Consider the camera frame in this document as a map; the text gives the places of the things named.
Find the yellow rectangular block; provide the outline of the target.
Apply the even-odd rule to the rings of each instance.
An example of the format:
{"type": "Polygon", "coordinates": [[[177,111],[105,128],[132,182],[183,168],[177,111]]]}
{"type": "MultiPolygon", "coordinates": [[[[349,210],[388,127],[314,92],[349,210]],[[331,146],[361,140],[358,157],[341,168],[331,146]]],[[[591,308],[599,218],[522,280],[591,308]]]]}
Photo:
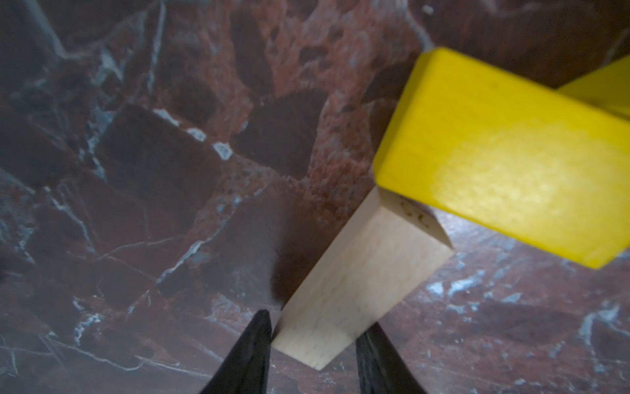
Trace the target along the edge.
{"type": "Polygon", "coordinates": [[[383,189],[598,269],[629,247],[629,119],[451,49],[415,63],[383,189]]]}

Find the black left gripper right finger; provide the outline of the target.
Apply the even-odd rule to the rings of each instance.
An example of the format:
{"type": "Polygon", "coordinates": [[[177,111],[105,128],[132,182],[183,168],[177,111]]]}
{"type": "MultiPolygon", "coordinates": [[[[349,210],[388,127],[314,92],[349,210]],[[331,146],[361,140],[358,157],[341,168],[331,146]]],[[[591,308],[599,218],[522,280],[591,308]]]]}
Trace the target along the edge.
{"type": "Polygon", "coordinates": [[[427,394],[379,323],[374,323],[355,344],[362,394],[427,394]]]}

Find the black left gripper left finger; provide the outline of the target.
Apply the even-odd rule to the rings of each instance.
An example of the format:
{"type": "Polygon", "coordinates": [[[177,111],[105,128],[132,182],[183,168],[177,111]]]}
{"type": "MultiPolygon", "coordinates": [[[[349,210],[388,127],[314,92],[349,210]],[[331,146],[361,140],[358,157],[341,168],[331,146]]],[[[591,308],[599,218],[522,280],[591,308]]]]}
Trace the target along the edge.
{"type": "Polygon", "coordinates": [[[272,343],[272,322],[259,310],[201,394],[265,394],[272,343]]]}

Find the small yellow triangle block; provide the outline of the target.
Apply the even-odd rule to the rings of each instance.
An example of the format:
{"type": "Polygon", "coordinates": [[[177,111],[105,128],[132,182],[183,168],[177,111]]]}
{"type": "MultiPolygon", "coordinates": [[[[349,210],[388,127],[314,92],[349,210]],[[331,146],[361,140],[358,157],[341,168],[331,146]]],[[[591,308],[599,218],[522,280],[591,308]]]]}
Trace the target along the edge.
{"type": "Polygon", "coordinates": [[[629,56],[561,86],[558,91],[608,113],[629,119],[629,56]]]}

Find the natural wood block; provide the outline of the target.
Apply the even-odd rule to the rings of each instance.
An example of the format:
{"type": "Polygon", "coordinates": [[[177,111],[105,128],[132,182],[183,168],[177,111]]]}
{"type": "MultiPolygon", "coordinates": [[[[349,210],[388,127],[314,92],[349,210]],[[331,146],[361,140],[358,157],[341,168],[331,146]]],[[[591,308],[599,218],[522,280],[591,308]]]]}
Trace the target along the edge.
{"type": "Polygon", "coordinates": [[[272,347],[323,369],[453,254],[435,218],[374,187],[283,307],[272,347]]]}

